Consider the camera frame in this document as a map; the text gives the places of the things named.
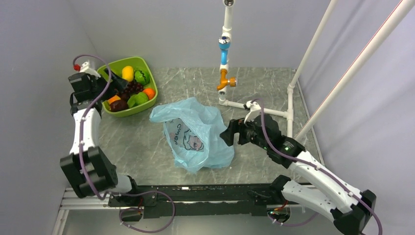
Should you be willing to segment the green fake fruit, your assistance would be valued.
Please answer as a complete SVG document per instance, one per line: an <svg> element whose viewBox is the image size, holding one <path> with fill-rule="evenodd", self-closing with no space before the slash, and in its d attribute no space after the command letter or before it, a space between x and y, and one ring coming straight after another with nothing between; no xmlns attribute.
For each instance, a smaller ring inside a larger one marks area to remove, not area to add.
<svg viewBox="0 0 415 235"><path fill-rule="evenodd" d="M148 100L147 95L145 93L143 93L143 92L140 92L138 94L132 95L128 99L127 103L128 103L129 108L133 108L133 107L139 106L141 104L144 104L144 103L146 103L148 101L149 100Z"/></svg>

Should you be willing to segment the blue printed plastic bag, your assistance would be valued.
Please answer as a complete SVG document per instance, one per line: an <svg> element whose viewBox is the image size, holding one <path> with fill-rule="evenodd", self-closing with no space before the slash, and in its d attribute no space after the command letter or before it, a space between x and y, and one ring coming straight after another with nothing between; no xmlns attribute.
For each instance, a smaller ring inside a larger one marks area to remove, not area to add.
<svg viewBox="0 0 415 235"><path fill-rule="evenodd" d="M175 166L193 174L204 167L230 166L234 148L220 138L226 126L218 108L205 106L190 97L156 106L149 120L163 124Z"/></svg>

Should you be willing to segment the yellow fake fruit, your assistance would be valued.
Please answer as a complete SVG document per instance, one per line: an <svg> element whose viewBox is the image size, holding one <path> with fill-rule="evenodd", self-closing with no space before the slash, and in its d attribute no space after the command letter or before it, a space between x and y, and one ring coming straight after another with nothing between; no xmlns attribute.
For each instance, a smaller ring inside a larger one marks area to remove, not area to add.
<svg viewBox="0 0 415 235"><path fill-rule="evenodd" d="M122 79L127 82L132 82L134 80L134 68L132 66L125 66L121 71Z"/></svg>

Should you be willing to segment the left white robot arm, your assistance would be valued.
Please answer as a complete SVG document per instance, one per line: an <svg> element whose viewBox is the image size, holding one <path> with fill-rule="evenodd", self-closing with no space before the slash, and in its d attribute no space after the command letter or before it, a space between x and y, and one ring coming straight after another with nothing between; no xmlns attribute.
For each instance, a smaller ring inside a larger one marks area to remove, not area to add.
<svg viewBox="0 0 415 235"><path fill-rule="evenodd" d="M115 76L111 82L96 70L82 67L71 75L73 92L69 97L70 114L75 121L75 132L69 155L60 159L60 167L79 198L101 197L106 192L120 193L129 206L140 201L141 192L130 176L117 172L99 147L99 124L102 102L124 89L127 82Z"/></svg>

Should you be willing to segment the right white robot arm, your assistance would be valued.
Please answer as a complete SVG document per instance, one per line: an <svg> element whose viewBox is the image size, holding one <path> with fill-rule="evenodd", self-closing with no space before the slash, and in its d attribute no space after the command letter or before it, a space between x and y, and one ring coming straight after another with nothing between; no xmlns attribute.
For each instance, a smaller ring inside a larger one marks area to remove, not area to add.
<svg viewBox="0 0 415 235"><path fill-rule="evenodd" d="M232 146L236 133L239 134L238 144L252 143L261 147L273 162L299 174L314 186L310 189L279 175L266 190L272 201L306 206L329 219L344 235L360 235L371 218L376 220L378 233L383 233L380 219L374 212L376 195L335 176L299 142L283 135L270 115L260 115L252 121L232 119L220 137Z"/></svg>

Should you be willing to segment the orange fake fruit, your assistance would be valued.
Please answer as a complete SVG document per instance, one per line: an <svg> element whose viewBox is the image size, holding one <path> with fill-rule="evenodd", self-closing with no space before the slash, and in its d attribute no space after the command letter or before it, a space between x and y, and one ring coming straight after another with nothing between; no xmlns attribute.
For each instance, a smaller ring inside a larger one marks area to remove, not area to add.
<svg viewBox="0 0 415 235"><path fill-rule="evenodd" d="M152 88L145 88L142 92L147 95L148 100L151 100L156 96L156 91Z"/></svg>

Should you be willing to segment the dark red fake fruit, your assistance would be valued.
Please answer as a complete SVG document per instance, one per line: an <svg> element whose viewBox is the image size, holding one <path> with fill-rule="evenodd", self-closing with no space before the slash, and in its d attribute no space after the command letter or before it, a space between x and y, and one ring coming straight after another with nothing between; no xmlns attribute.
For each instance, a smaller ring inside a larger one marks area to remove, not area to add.
<svg viewBox="0 0 415 235"><path fill-rule="evenodd" d="M114 113L127 109L129 109L128 103L123 99L116 100L110 104L110 111Z"/></svg>

